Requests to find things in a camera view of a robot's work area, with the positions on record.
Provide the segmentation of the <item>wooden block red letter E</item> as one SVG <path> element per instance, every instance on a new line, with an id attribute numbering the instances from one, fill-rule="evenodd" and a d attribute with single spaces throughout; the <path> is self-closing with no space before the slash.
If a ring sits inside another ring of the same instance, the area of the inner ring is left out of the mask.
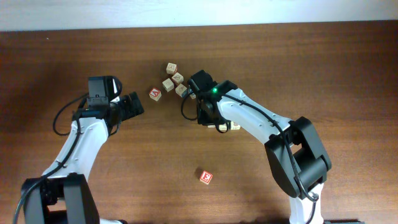
<path id="1" fill-rule="evenodd" d="M 210 172 L 204 170 L 201 173 L 201 176 L 200 176 L 199 180 L 200 180 L 200 182 L 208 185 L 211 182 L 212 178 L 213 178 L 213 174 L 211 174 Z"/>

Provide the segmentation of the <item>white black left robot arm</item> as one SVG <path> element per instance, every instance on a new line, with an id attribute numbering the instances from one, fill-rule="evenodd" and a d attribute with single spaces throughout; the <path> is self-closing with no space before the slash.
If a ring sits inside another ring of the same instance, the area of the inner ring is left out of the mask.
<path id="1" fill-rule="evenodd" d="M 26 223 L 107 223 L 100 218 L 88 186 L 96 156 L 123 121 L 144 112 L 137 93 L 122 95 L 115 76 L 90 77 L 88 93 L 76 99 L 71 130 L 56 159 L 38 178 L 21 187 L 13 222 L 24 212 Z"/>

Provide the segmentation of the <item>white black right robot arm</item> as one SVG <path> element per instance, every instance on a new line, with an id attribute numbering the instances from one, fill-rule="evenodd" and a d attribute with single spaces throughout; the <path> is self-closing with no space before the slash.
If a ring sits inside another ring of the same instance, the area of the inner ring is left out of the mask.
<path id="1" fill-rule="evenodd" d="M 187 83 L 196 96 L 198 124 L 237 123 L 264 145 L 272 176 L 289 196 L 289 222 L 323 223 L 321 193 L 332 164 L 312 122 L 279 116 L 233 82 L 218 83 L 204 70 Z"/>

